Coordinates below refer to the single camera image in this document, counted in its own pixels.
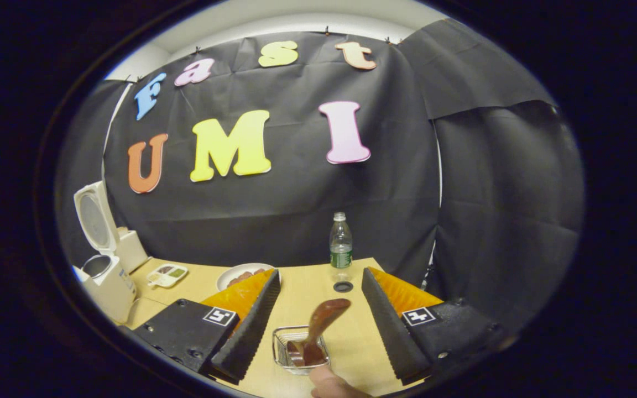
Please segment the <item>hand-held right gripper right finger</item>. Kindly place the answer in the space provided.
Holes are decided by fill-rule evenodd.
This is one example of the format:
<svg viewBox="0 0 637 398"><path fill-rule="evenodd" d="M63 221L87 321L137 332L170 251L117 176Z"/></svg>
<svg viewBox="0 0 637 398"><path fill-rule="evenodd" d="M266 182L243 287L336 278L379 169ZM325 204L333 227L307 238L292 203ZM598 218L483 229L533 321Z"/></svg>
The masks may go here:
<svg viewBox="0 0 637 398"><path fill-rule="evenodd" d="M444 301L374 267L362 277L391 367L405 385L445 382L503 348L511 333L462 298Z"/></svg>

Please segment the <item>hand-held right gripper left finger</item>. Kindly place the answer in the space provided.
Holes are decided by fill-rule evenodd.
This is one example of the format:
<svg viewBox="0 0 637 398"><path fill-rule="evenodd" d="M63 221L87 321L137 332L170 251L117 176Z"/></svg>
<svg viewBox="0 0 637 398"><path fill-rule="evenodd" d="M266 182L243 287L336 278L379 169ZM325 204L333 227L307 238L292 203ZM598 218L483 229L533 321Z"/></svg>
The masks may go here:
<svg viewBox="0 0 637 398"><path fill-rule="evenodd" d="M280 292L278 271L268 269L200 303L180 298L132 333L192 372L238 385Z"/></svg>

